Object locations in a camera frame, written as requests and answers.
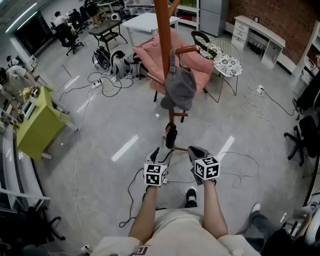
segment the black bag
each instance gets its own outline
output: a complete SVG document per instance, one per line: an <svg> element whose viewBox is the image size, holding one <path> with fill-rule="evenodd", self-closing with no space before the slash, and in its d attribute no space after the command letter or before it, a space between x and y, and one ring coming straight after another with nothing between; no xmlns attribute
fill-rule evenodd
<svg viewBox="0 0 320 256"><path fill-rule="evenodd" d="M110 67L110 53L107 52L103 46L100 46L93 53L92 62L94 65L96 65L95 59L98 61L98 63L104 70Z"/></svg>

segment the person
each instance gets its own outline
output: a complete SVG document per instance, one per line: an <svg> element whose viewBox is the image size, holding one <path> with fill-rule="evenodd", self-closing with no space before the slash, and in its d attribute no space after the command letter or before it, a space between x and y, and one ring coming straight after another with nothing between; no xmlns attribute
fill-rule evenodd
<svg viewBox="0 0 320 256"><path fill-rule="evenodd" d="M320 56L316 57L316 66L320 69ZM298 99L294 99L293 103L295 107L306 111L308 108L314 105L315 98L320 90L320 70L311 80L308 87L304 90L302 95Z"/></svg>
<svg viewBox="0 0 320 256"><path fill-rule="evenodd" d="M68 22L67 22L67 17L66 16L62 16L61 15L61 13L60 13L60 11L57 11L55 14L54 14L54 16L55 16L55 21L54 21L54 25L56 26L56 27L58 27L59 25L61 25L61 24L66 24L66 25L68 25Z"/></svg>
<svg viewBox="0 0 320 256"><path fill-rule="evenodd" d="M85 0L84 8L92 19L93 27L95 28L99 26L101 24L101 20L98 12L98 7L95 5L95 3L92 0Z"/></svg>
<svg viewBox="0 0 320 256"><path fill-rule="evenodd" d="M34 77L23 67L14 65L7 70L0 68L1 93L12 105L13 109L19 111L19 105L24 103L21 95L27 87L34 88L37 82Z"/></svg>
<svg viewBox="0 0 320 256"><path fill-rule="evenodd" d="M148 186L128 237L104 237L91 256L258 256L242 235L229 235L215 180L202 183L204 209L191 188L185 208L156 211L158 187Z"/></svg>
<svg viewBox="0 0 320 256"><path fill-rule="evenodd" d="M312 214L306 215L302 228L293 239L285 229L272 224L266 216L262 215L260 208L260 203L253 205L248 218L248 225L239 234L243 235L248 243L262 256L319 255L319 250L315 251L305 244L304 234L311 223ZM251 225L254 225L263 234L263 238L246 236Z"/></svg>
<svg viewBox="0 0 320 256"><path fill-rule="evenodd" d="M16 58L11 58L10 55L6 57L6 61L8 62L9 68L11 68L14 65L19 65L19 60L17 60Z"/></svg>

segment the white sneaker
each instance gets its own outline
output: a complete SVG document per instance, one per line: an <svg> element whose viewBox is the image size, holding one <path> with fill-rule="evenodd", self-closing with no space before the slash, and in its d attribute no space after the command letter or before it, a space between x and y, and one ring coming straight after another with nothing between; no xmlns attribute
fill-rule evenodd
<svg viewBox="0 0 320 256"><path fill-rule="evenodd" d="M256 211L260 211L260 208L261 208L261 204L256 202L253 206L252 206L252 209L251 209L251 212L250 212L250 216L252 213L256 212Z"/></svg>

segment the gray concrete floor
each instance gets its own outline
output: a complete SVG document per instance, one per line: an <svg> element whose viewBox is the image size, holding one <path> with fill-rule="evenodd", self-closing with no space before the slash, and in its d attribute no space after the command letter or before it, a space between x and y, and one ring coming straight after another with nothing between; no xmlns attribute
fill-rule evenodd
<svg viewBox="0 0 320 256"><path fill-rule="evenodd" d="M128 39L123 27L121 31ZM182 38L193 44L191 31L190 27L179 26ZM149 37L141 33L133 34L136 44ZM66 56L66 48L56 41L39 57L37 72L41 72L50 85L58 90L55 93L57 98L71 88L86 86L88 75L96 70L92 63L93 51L97 47L96 39L88 31L79 38L84 47L80 47L75 55L71 53ZM125 44L120 37L111 41L109 47L111 51L121 50L127 55L132 53L130 45ZM250 92L248 87L262 84L275 100L291 112L294 93L289 86L290 75L278 65L269 70L260 63L260 57L249 49L242 51L241 56L243 74L239 77L237 96L233 95L226 84L223 86L220 103L200 93L194 99L190 117L183 124L177 120L177 146L186 148L194 145L217 154L228 138L233 136L235 140L229 150L248 154L259 164L258 172L256 163L245 156L226 154L222 160L224 167L238 160L229 169L222 169L222 172L254 176L243 177L241 183L236 176L230 174L221 174L217 180L220 205L231 234L241 229L256 202L261 202L262 213L280 226L284 213L288 217L295 207L302 205L310 183L310 178L301 178L304 171L310 170L299 169L296 163L287 160L293 143L285 139L283 133L293 132L293 127L297 124L296 116L287 115L267 96L265 100L252 94L248 98L263 110L272 124L249 115L241 108L244 93ZM64 86L59 89L68 79L62 64L71 73L72 79L79 76L67 89ZM92 76L93 79L98 77L98 74ZM125 87L130 81L123 79L122 83ZM207 85L208 90L215 95L218 95L219 86L220 83L215 78ZM105 89L111 88L110 84L105 85ZM77 126L80 125L84 114L83 106L91 91L89 87L73 90L62 97L61 103L70 110L71 121ZM122 89L114 97L94 95L87 107L78 141L76 196L83 229L93 248L104 236L126 236L133 223L131 221L122 229L118 227L119 222L129 217L131 200L127 192L128 185L137 170L143 167L146 154L161 145L164 129L169 121L167 111L160 107L162 96L158 97L156 103L153 102L153 97L154 91L149 88L149 81L135 79L132 87ZM254 111L248 103L243 105L248 111ZM111 157L135 135L139 137L137 142L119 160L113 162ZM53 160L42 159L36 163L44 191L51 197L49 214L51 217L62 217L57 230L66 237L66 241L52 244L53 252L77 253L87 243L81 231L75 204L76 146L77 133L66 127L47 149L53 155ZM182 182L193 181L190 169L188 156L175 152L168 178ZM158 207L180 207L191 186L196 187L198 203L203 206L201 186L172 182L159 190ZM139 175L131 187L134 198L132 216L139 210L145 189L143 177Z"/></svg>

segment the black sneaker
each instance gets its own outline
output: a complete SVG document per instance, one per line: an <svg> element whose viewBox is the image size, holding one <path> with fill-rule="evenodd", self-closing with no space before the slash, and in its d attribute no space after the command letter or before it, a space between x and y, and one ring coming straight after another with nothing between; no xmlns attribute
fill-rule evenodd
<svg viewBox="0 0 320 256"><path fill-rule="evenodd" d="M187 192L186 192L186 202L190 203L190 201L195 201L197 202L197 193L193 188L190 188Z"/></svg>

